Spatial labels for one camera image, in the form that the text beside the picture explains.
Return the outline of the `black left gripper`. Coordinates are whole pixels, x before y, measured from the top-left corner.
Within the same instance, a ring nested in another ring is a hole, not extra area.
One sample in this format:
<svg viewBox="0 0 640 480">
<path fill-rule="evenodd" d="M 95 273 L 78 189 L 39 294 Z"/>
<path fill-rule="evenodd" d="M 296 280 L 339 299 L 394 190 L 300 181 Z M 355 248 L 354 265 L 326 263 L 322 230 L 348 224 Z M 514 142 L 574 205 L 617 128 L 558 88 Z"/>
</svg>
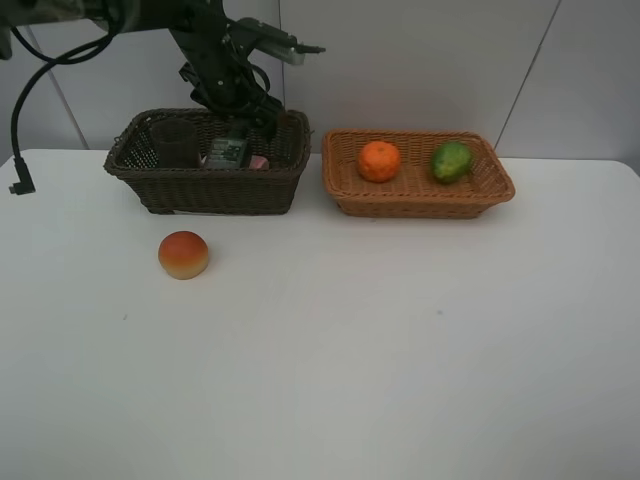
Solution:
<svg viewBox="0 0 640 480">
<path fill-rule="evenodd" d="M 249 63 L 226 81 L 216 80 L 207 87 L 195 69 L 185 63 L 179 70 L 181 78 L 192 86 L 191 99 L 211 112 L 227 117 L 245 118 L 259 128 L 261 137 L 272 143 L 281 137 L 288 120 L 283 103 L 270 94 L 271 82 L 266 72 Z"/>
</svg>

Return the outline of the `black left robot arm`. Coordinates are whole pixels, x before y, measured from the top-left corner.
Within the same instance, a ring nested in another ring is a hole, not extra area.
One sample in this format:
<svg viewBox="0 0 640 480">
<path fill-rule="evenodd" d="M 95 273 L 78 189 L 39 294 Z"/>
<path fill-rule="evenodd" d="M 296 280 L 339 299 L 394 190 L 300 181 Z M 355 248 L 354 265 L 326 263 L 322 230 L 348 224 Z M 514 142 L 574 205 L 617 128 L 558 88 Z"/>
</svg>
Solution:
<svg viewBox="0 0 640 480">
<path fill-rule="evenodd" d="M 254 17 L 279 27 L 278 1 L 224 1 L 234 19 Z M 20 32 L 34 47 L 55 57 L 103 31 L 91 21 L 33 25 Z M 1 60 L 1 156 L 11 156 L 10 116 L 14 103 L 40 61 L 13 40 L 13 56 Z M 284 102 L 280 61 L 255 51 L 251 61 L 269 76 L 270 93 Z M 20 114 L 24 149 L 108 150 L 138 113 L 156 108 L 199 107 L 179 69 L 185 59 L 168 30 L 125 33 L 96 58 L 58 66 L 42 78 Z"/>
</svg>

